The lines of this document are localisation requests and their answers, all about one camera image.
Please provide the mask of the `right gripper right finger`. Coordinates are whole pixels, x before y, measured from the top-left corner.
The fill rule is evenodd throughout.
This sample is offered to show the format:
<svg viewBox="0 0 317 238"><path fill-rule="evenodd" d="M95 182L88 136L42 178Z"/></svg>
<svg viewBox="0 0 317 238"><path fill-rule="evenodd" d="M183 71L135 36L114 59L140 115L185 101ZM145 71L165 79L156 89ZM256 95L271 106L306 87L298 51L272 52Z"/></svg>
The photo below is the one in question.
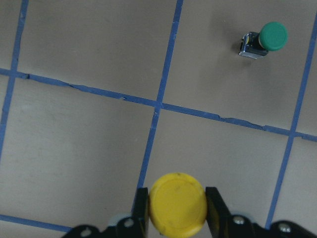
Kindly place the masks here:
<svg viewBox="0 0 317 238"><path fill-rule="evenodd" d="M228 219L231 213L216 187L206 187L207 216L211 236L213 238L227 238Z"/></svg>

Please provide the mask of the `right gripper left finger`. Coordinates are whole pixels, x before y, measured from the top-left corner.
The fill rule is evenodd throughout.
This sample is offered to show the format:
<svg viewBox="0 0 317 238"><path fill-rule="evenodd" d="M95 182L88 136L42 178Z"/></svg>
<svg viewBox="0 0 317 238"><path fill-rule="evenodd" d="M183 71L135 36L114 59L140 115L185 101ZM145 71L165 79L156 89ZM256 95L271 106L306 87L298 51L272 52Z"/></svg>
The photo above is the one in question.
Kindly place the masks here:
<svg viewBox="0 0 317 238"><path fill-rule="evenodd" d="M149 193L146 187L136 190L132 207L132 217L135 221L138 238L148 237L149 224Z"/></svg>

